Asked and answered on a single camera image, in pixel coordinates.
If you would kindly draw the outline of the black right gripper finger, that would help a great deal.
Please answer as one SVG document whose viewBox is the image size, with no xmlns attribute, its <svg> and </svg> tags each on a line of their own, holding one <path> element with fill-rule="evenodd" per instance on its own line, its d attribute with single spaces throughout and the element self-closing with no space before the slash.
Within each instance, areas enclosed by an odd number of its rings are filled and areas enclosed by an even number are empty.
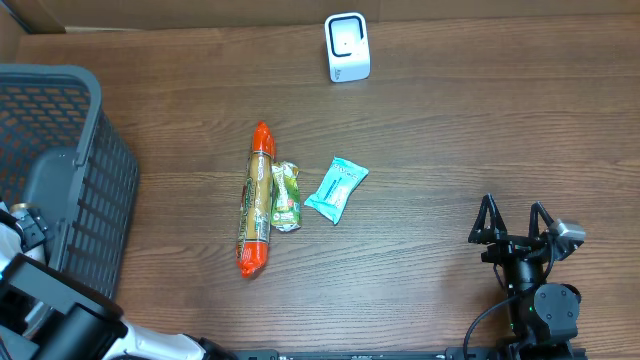
<svg viewBox="0 0 640 360">
<path fill-rule="evenodd" d="M 540 236 L 539 220 L 542 220 L 546 227 L 554 223 L 554 219 L 547 212 L 541 202 L 537 201 L 531 205 L 529 216 L 528 236 L 536 238 Z"/>
<path fill-rule="evenodd" d="M 493 244 L 504 241 L 508 235 L 506 225 L 492 194 L 486 194 L 481 201 L 478 215 L 470 231 L 468 242 Z"/>
</svg>

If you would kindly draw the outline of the teal wet wipes pack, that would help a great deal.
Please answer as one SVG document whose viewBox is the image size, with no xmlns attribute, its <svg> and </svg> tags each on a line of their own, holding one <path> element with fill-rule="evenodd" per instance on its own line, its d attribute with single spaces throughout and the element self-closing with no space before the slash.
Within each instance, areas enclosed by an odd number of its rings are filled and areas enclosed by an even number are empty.
<svg viewBox="0 0 640 360">
<path fill-rule="evenodd" d="M 369 170 L 344 158 L 334 157 L 318 189 L 304 202 L 337 225 L 351 193 Z"/>
</svg>

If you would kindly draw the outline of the green snack packet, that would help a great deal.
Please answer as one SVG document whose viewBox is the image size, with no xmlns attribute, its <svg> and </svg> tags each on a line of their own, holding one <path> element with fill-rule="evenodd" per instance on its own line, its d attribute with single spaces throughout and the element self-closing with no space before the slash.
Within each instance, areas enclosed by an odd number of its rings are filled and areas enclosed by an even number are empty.
<svg viewBox="0 0 640 360">
<path fill-rule="evenodd" d="M 301 227 L 299 168 L 287 161 L 272 165 L 273 200 L 271 224 L 281 232 Z"/>
</svg>

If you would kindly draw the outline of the orange biscuit roll pack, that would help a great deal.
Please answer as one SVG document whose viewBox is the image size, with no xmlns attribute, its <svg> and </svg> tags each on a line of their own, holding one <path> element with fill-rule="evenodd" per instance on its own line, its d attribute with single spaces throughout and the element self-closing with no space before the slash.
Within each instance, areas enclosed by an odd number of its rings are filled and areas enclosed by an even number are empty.
<svg viewBox="0 0 640 360">
<path fill-rule="evenodd" d="M 271 130 L 265 122 L 259 122 L 246 167 L 236 242 L 236 263 L 243 278 L 256 276 L 268 261 L 275 154 Z"/>
</svg>

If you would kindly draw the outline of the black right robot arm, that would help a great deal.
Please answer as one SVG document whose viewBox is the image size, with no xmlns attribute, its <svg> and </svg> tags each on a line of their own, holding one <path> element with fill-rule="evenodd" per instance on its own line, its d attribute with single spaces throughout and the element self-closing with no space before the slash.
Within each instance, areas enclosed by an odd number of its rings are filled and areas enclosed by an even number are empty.
<svg viewBox="0 0 640 360">
<path fill-rule="evenodd" d="M 508 232 L 490 194 L 482 198 L 468 241 L 485 245 L 484 263 L 494 275 L 506 299 L 493 305 L 471 323 L 461 350 L 465 359 L 585 359 L 583 348 L 573 348 L 582 296 L 570 284 L 550 283 L 554 265 L 568 258 L 585 241 L 584 228 L 572 221 L 554 219 L 544 206 L 531 205 L 527 235 Z M 478 324 L 491 313 L 507 308 L 513 335 L 493 348 L 470 347 Z"/>
</svg>

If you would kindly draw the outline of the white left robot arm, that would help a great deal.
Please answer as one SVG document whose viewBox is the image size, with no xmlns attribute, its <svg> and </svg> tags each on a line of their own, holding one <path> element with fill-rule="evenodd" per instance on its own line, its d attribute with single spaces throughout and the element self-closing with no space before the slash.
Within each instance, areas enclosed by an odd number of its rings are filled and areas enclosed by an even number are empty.
<svg viewBox="0 0 640 360">
<path fill-rule="evenodd" d="M 26 255 L 26 228 L 1 206 L 3 359 L 224 359 L 206 339 L 128 322 L 108 297 Z"/>
</svg>

